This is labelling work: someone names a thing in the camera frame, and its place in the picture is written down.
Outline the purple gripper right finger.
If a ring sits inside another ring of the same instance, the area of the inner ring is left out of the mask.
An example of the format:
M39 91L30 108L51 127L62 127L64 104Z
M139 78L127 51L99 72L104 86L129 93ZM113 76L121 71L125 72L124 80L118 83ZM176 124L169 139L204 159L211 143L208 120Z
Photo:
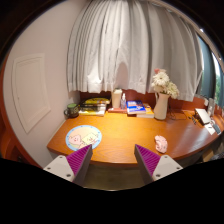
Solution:
M170 156L159 156L140 145L135 145L134 155L145 184L152 183L182 169Z

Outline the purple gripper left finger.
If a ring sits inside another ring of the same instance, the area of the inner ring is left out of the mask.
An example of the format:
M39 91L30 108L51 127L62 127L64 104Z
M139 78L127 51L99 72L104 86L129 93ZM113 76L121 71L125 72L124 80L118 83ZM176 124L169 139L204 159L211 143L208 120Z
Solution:
M82 186L92 154L92 146L87 145L68 156L59 155L44 170Z

